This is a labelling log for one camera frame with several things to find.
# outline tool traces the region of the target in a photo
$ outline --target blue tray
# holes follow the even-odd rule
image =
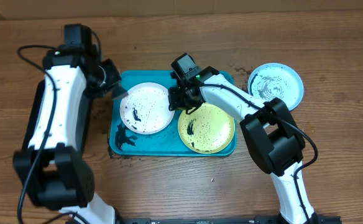
[[[176,86],[176,80],[170,78],[171,70],[128,70],[122,73],[122,87],[129,90],[133,86],[154,82],[166,88]],[[232,84],[234,79],[230,74],[221,72]],[[180,114],[176,111],[170,124],[162,131],[155,134],[137,134],[129,130],[119,115],[121,100],[114,100],[113,119],[109,136],[111,149],[122,156],[228,156],[237,146],[237,134],[234,134],[230,144],[222,151],[214,154],[200,154],[184,145],[180,139],[177,123]]]

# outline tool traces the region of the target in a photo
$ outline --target black cable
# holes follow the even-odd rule
[[[28,187],[28,183],[30,181],[32,172],[35,170],[38,162],[40,162],[40,157],[42,156],[42,151],[44,150],[47,139],[49,138],[50,128],[52,126],[53,117],[54,117],[54,114],[55,114],[56,102],[57,102],[57,88],[56,88],[55,80],[53,79],[53,77],[48,72],[46,72],[42,67],[40,67],[39,65],[37,65],[33,61],[25,58],[21,54],[21,51],[23,49],[30,49],[30,48],[45,48],[45,49],[52,49],[52,50],[55,50],[56,48],[46,46],[46,45],[26,45],[26,46],[19,47],[17,49],[17,55],[21,59],[23,59],[25,62],[29,63],[30,65],[34,66],[35,68],[39,69],[40,71],[44,72],[49,77],[49,79],[50,79],[50,81],[52,82],[52,85],[53,85],[53,105],[52,105],[52,109],[50,110],[49,120],[48,120],[48,123],[47,123],[46,130],[44,132],[44,138],[43,138],[42,143],[41,143],[41,145],[39,147],[37,155],[36,155],[32,165],[31,165],[31,168],[28,171],[27,178],[25,178],[23,188],[22,188],[22,192],[20,194],[19,204],[17,206],[17,219],[18,219],[19,223],[23,223],[23,221],[22,221],[22,205],[23,205],[23,202],[24,202],[25,193],[27,192],[27,187]]]
[[[59,218],[66,216],[66,215],[73,215],[73,217],[79,218],[84,224],[89,224],[89,222],[85,218],[83,218],[80,214],[78,214],[76,212],[65,212],[65,213],[58,214],[57,216],[47,220],[46,222],[43,222],[42,224],[52,223],[55,220],[58,220]]]
[[[101,43],[100,43],[100,39],[99,39],[99,37],[97,36],[97,34],[96,34],[96,32],[95,32],[95,31],[91,30],[91,32],[92,32],[92,34],[94,35],[94,37],[96,38],[96,40],[97,40],[97,44],[98,44],[98,47],[99,47],[99,49],[98,49],[98,57],[97,57],[97,59],[98,59],[98,62],[100,62],[100,61],[101,61]]]
[[[233,90],[232,88],[229,88],[228,86],[225,85],[218,85],[218,84],[201,84],[200,86],[213,86],[213,87],[219,87],[219,88],[223,88],[226,89],[230,92],[232,92],[233,94],[235,94],[236,96],[238,96],[242,101],[244,101],[245,103],[247,103],[249,106],[257,109],[257,110],[261,110],[262,108],[253,104],[253,102],[247,100],[246,98],[244,98],[241,94],[239,94],[237,91]],[[278,122],[284,123],[286,125],[288,125],[289,127],[293,128],[295,131],[299,132],[309,143],[310,145],[313,147],[314,150],[314,158],[312,158],[312,160],[310,160],[309,162],[307,162],[306,164],[303,164],[302,166],[300,166],[299,168],[296,169],[295,173],[293,174],[293,181],[295,182],[295,187],[296,187],[296,191],[298,193],[298,198],[300,201],[300,206],[303,209],[303,212],[305,213],[307,222],[310,223],[310,218],[307,214],[306,211],[306,207],[305,204],[303,203],[303,199],[301,197],[301,193],[299,190],[299,185],[298,185],[298,173],[299,171],[301,171],[302,169],[312,165],[318,158],[318,149],[316,144],[313,142],[313,140],[311,140],[311,138],[309,136],[307,136],[306,133],[304,133],[302,130],[300,130],[299,128],[295,127],[294,125],[290,124],[287,121],[284,121],[283,119],[279,118],[278,116],[276,116],[275,114],[272,114],[270,112],[268,112],[269,115],[271,115],[275,120],[277,120]]]

